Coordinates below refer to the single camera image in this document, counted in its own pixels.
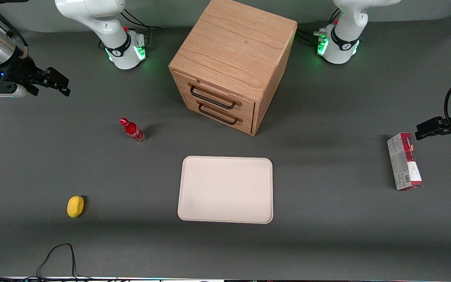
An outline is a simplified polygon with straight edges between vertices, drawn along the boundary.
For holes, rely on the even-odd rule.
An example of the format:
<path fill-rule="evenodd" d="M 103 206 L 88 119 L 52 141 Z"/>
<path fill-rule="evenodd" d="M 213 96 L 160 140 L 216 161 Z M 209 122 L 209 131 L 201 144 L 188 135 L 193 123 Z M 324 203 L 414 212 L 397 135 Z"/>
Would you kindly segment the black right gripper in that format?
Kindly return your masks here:
<path fill-rule="evenodd" d="M 7 62 L 0 64 L 0 80 L 22 85 L 34 96 L 39 93 L 34 85 L 52 88 L 66 97 L 70 96 L 69 79 L 52 67 L 41 70 L 30 56 L 20 59 L 18 55 L 12 55 Z"/>

